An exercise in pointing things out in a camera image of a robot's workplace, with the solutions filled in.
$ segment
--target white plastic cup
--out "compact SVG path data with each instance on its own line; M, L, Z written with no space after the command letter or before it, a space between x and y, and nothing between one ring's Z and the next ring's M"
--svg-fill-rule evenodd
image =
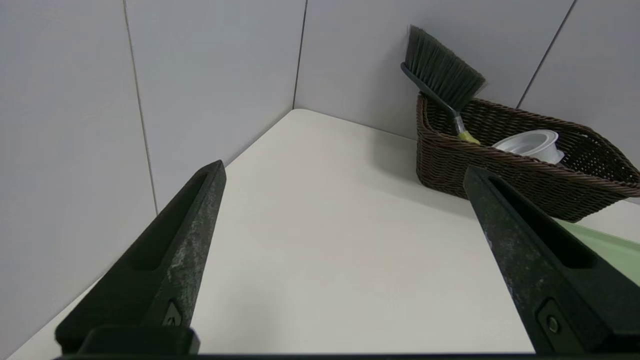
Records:
M532 130L502 139L493 147L555 165L564 158L564 153L556 149L556 140L558 133L555 131Z

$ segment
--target dark green bristles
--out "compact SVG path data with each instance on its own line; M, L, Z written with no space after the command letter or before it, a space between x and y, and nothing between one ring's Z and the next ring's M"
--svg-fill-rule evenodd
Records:
M462 110L486 80L423 29L411 25L405 65L456 111Z

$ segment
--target screw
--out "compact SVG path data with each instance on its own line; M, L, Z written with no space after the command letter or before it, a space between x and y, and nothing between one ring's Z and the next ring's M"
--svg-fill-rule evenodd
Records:
M549 328L549 331L554 334L560 332L560 323L558 323L558 320L553 315L549 315L547 317L547 327Z

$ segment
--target wicker basket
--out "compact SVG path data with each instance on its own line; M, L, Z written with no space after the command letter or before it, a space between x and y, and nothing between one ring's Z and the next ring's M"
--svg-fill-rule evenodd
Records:
M466 199L465 171L476 165L501 176L548 215L570 222L618 200L640 197L638 170L618 148L586 126L480 99L464 108L462 118L484 145L455 137L447 115L418 96L416 171L424 186ZM559 134L557 148L566 154L561 167L490 147L535 129Z

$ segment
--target white tabletop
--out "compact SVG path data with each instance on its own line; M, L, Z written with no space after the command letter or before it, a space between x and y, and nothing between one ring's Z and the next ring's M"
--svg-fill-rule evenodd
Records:
M200 352L533 351L470 203L417 182L413 140L293 110L226 170ZM581 224L637 241L639 215ZM10 359L58 355L81 297Z

